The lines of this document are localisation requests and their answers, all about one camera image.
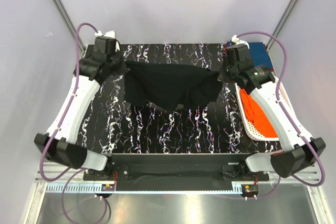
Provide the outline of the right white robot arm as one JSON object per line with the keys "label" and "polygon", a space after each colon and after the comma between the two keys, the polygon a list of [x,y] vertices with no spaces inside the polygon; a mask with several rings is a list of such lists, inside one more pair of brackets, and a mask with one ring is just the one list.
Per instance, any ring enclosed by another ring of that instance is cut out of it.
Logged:
{"label": "right white robot arm", "polygon": [[281,150],[248,156],[238,167],[239,176],[250,180],[257,172],[275,172],[282,178],[315,164],[326,144],[314,138],[296,118],[285,99],[279,94],[278,81],[268,67],[254,66],[247,45],[227,47],[218,76],[221,81],[233,81],[260,106],[274,128]]}

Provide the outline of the black t shirt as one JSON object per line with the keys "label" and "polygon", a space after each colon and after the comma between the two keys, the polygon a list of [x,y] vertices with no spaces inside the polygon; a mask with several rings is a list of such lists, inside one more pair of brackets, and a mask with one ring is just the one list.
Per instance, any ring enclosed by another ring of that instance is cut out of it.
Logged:
{"label": "black t shirt", "polygon": [[219,73],[207,68],[163,63],[125,62],[124,99],[133,106],[149,102],[174,111],[179,105],[186,109],[206,107],[215,102],[223,83]]}

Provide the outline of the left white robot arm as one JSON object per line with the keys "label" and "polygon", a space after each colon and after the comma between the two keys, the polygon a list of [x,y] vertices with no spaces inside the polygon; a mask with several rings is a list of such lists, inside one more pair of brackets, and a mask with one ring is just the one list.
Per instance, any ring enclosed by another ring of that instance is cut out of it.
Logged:
{"label": "left white robot arm", "polygon": [[105,80],[126,71],[120,43],[114,31],[97,33],[93,45],[75,67],[70,90],[57,117],[45,134],[38,133],[34,143],[51,162],[70,168],[88,168],[103,180],[113,175],[107,156],[76,144],[84,115]]}

